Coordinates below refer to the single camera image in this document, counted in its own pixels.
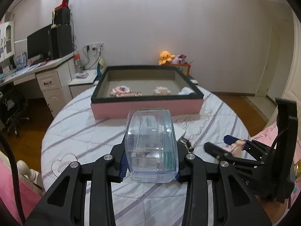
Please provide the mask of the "black computer tower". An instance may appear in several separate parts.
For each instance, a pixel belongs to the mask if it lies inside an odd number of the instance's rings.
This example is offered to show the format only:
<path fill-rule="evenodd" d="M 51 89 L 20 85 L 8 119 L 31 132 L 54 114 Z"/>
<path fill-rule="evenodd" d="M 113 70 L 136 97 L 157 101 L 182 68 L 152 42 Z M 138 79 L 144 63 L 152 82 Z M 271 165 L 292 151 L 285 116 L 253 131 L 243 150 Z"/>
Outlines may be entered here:
<path fill-rule="evenodd" d="M 71 35 L 71 25 L 62 24 L 57 27 L 50 29 L 50 55 L 51 58 L 59 59 L 70 53 L 72 53 L 72 35 Z"/>

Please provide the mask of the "black speaker box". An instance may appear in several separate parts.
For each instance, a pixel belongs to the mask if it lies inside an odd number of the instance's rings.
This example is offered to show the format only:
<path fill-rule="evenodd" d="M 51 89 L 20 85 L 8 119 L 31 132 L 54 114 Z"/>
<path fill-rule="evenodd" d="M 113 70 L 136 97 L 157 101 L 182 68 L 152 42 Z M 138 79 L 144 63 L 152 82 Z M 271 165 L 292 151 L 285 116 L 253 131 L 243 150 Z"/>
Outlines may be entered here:
<path fill-rule="evenodd" d="M 70 9 L 60 8 L 52 13 L 52 21 L 55 25 L 67 24 L 70 25 Z"/>

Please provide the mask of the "black computer monitor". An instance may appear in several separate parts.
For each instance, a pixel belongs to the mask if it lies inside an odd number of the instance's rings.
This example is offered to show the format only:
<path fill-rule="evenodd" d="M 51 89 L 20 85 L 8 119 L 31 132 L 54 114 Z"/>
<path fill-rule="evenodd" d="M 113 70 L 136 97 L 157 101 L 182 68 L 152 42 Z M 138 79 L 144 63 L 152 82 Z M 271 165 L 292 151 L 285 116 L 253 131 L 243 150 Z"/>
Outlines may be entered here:
<path fill-rule="evenodd" d="M 50 53 L 51 25 L 41 28 L 27 37 L 27 57 L 34 65 L 51 58 Z"/>

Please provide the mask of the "black eiffel tower model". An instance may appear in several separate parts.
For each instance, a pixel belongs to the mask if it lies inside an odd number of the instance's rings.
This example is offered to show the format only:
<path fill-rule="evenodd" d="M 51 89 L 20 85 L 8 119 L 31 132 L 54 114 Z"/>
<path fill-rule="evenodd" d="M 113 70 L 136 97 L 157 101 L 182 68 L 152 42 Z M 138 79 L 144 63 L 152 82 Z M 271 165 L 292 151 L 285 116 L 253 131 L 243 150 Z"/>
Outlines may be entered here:
<path fill-rule="evenodd" d="M 182 137 L 179 141 L 187 148 L 188 152 L 192 153 L 194 151 L 193 145 L 188 139 Z"/>

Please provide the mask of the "pink white block toy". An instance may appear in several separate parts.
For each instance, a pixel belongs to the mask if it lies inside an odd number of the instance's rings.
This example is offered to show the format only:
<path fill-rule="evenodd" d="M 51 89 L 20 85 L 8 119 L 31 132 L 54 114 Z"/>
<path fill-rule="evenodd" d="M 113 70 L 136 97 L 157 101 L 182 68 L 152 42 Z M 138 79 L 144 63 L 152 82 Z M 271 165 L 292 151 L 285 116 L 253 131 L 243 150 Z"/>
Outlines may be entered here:
<path fill-rule="evenodd" d="M 155 93 L 155 95 L 169 95 L 169 94 L 171 94 L 171 91 L 166 87 L 157 86 L 154 89 L 154 93 Z"/>

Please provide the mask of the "red toy storage box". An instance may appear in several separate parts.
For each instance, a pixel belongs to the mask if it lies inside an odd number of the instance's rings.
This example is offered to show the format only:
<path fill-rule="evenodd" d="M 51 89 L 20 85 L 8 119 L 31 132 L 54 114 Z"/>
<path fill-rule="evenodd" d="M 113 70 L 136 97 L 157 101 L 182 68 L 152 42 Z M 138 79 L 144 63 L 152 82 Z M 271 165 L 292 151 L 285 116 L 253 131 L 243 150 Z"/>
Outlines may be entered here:
<path fill-rule="evenodd" d="M 185 76 L 189 76 L 190 73 L 190 64 L 172 64 L 172 63 L 165 63 L 165 66 L 173 66 L 176 67 L 179 71 L 181 71 Z"/>

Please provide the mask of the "clear plastic box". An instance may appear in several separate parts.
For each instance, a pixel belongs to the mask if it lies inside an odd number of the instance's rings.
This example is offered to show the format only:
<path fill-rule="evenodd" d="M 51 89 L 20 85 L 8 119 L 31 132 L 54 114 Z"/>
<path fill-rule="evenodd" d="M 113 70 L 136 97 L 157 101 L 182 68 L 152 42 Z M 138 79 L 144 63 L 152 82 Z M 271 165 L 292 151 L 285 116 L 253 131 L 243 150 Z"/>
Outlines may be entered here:
<path fill-rule="evenodd" d="M 168 109 L 139 109 L 128 116 L 125 154 L 138 183 L 169 183 L 179 170 L 178 147 Z"/>

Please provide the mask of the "white small box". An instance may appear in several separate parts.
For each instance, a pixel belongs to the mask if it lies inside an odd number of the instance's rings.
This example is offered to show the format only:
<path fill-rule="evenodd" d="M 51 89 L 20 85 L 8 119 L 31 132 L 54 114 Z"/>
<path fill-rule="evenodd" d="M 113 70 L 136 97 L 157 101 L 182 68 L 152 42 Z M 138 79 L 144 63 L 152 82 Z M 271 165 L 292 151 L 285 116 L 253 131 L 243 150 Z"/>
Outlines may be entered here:
<path fill-rule="evenodd" d="M 182 129 L 181 127 L 178 127 L 177 125 L 174 126 L 174 133 L 176 136 L 176 142 L 178 142 L 182 137 L 185 136 L 186 130 Z"/>

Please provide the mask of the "orange octopus plush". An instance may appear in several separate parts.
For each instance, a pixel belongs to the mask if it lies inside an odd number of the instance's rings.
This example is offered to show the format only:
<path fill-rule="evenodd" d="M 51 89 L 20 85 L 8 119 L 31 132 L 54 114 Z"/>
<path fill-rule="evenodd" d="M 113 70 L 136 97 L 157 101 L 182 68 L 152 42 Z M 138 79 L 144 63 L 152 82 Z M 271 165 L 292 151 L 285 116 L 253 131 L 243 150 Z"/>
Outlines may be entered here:
<path fill-rule="evenodd" d="M 166 63 L 170 63 L 175 57 L 175 55 L 172 55 L 170 52 L 164 50 L 160 52 L 158 64 L 163 65 Z"/>

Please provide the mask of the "white small side cabinet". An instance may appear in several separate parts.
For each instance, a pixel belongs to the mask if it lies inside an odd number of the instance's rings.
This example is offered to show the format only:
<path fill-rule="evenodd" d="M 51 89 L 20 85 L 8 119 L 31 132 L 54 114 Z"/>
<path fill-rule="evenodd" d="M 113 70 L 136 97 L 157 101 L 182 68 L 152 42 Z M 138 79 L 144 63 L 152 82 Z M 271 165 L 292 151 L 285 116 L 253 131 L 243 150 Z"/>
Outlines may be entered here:
<path fill-rule="evenodd" d="M 72 98 L 75 98 L 80 93 L 94 86 L 94 83 L 97 80 L 97 70 L 95 69 L 87 70 L 85 71 L 85 73 L 88 74 L 86 78 L 84 79 L 74 78 L 70 82 L 69 88 L 70 88 Z"/>

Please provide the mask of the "blue yellow snack bag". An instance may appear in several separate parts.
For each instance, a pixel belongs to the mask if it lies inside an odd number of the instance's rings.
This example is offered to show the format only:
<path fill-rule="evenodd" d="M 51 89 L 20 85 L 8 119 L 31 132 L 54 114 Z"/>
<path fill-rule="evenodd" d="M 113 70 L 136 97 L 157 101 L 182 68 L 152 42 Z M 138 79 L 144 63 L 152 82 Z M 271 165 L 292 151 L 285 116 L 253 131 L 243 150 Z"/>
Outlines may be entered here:
<path fill-rule="evenodd" d="M 98 63 L 97 63 L 97 77 L 101 78 L 102 75 L 104 74 L 104 72 L 105 72 L 105 63 L 104 63 L 103 58 L 100 57 L 98 59 Z"/>

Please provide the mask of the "white wall cabinet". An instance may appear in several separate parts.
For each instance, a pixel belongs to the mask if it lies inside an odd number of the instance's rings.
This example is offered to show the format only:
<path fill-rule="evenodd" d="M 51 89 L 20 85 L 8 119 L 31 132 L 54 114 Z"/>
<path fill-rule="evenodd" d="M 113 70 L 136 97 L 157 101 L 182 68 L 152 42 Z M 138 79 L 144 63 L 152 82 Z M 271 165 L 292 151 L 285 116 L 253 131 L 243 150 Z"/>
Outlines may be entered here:
<path fill-rule="evenodd" d="M 15 54 L 14 49 L 14 22 L 4 22 L 0 26 L 1 30 L 1 58 L 0 63 L 9 59 Z"/>

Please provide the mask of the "white desk with drawers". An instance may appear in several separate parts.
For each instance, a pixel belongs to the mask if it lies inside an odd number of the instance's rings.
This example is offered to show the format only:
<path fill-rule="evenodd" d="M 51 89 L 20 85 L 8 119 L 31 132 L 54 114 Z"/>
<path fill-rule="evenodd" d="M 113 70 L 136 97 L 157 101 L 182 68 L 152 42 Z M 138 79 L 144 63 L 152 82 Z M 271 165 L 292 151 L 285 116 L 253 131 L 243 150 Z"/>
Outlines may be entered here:
<path fill-rule="evenodd" d="M 75 74 L 74 56 L 76 53 L 72 52 L 56 60 L 27 66 L 5 77 L 4 81 L 1 82 L 1 86 L 9 83 L 16 86 L 31 80 L 37 80 L 52 116 L 56 117 L 63 107 L 72 100 L 69 84 Z"/>

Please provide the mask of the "red paper bag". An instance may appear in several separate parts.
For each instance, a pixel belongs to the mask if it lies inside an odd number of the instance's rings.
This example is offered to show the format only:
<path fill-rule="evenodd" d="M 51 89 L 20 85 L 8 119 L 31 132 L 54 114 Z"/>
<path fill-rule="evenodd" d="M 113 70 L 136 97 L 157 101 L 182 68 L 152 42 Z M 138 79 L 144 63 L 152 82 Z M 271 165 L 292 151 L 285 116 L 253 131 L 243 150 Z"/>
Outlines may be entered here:
<path fill-rule="evenodd" d="M 68 0 L 57 0 L 56 7 L 54 10 L 59 10 L 61 8 L 68 8 Z"/>

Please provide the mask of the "striped white tablecloth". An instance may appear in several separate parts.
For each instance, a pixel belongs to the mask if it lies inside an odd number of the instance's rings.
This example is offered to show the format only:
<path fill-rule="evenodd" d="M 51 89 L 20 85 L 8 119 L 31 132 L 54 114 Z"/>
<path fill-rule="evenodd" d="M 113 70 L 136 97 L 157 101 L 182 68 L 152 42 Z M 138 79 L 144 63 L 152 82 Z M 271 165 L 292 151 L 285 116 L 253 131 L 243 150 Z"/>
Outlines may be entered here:
<path fill-rule="evenodd" d="M 174 131 L 180 129 L 191 143 L 192 156 L 206 162 L 217 160 L 204 151 L 206 142 L 226 147 L 223 138 L 231 135 L 249 139 L 250 135 L 238 115 L 213 93 L 198 87 L 204 94 L 199 114 L 173 117 Z M 49 189 L 68 162 L 86 164 L 108 154 L 125 138 L 129 169 L 122 183 L 112 183 L 112 198 L 116 225 L 181 225 L 184 216 L 187 183 L 175 179 L 169 183 L 138 183 L 136 172 L 155 175 L 167 171 L 171 153 L 167 151 L 163 132 L 162 111 L 131 110 L 128 119 L 97 120 L 91 110 L 95 87 L 71 100 L 57 114 L 42 141 L 41 173 L 45 189 Z"/>

